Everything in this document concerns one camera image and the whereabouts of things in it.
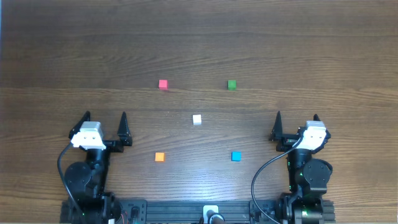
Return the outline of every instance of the cube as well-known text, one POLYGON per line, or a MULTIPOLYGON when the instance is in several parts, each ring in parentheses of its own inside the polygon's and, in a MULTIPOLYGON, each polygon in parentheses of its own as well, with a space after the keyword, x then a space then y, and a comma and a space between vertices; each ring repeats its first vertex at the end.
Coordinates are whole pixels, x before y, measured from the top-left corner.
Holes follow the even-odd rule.
POLYGON ((236 80, 228 80, 228 90, 236 90, 236 80))
POLYGON ((242 159, 242 152, 232 152, 232 161, 239 162, 242 159))
POLYGON ((164 162, 164 152, 155 153, 155 162, 164 162))
POLYGON ((167 80, 159 80, 159 89, 160 90, 168 90, 169 89, 169 83, 167 80))
POLYGON ((199 125, 201 124, 201 115, 193 115, 192 116, 192 120, 193 120, 193 125, 199 125))

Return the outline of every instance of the green cube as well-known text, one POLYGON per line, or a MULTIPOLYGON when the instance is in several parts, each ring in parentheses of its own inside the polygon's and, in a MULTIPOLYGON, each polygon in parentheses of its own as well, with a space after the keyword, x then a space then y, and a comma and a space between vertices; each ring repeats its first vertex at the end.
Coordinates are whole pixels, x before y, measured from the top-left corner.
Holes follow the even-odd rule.
POLYGON ((236 90, 236 80, 228 80, 228 90, 236 90))

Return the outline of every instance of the orange cube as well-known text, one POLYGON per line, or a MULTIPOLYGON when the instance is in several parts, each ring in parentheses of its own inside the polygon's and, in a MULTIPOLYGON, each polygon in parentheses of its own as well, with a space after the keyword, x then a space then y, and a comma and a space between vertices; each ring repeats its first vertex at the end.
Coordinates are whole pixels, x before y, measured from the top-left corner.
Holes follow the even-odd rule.
POLYGON ((155 153, 155 162, 164 162, 164 152, 155 153))

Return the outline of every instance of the wooden table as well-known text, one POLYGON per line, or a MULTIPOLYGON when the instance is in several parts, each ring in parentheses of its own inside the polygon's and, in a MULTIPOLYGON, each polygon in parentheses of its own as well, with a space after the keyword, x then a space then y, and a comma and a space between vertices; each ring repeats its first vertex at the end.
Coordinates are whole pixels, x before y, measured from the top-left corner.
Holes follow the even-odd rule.
MULTIPOLYGON (((396 222, 397 11, 389 0, 3 0, 0 222, 58 221, 57 157, 86 110, 107 138, 126 111, 134 144, 112 155, 108 190, 148 200, 250 200, 255 171, 279 154, 267 140, 276 112, 287 133, 318 113, 336 220, 396 222)), ((84 158, 71 150, 64 168, 84 158)), ((285 161, 257 181, 259 198, 288 191, 285 161)))

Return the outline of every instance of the wooden tabletop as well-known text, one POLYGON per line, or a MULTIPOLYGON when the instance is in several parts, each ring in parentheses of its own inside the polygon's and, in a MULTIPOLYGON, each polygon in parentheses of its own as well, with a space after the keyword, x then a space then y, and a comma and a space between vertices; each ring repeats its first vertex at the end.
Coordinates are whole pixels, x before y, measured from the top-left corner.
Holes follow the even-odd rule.
MULTIPOLYGON (((396 222, 397 11, 390 0, 3 0, 0 222, 59 221, 57 157, 86 110, 107 139, 127 113, 134 144, 112 155, 107 187, 147 200, 250 200, 254 173, 280 154, 267 140, 277 111, 286 133, 317 113, 332 135, 315 157, 334 167, 324 198, 336 220, 396 222)), ((84 158, 67 152, 64 169, 84 158)), ((258 198, 287 192, 284 159, 257 181, 258 198)))

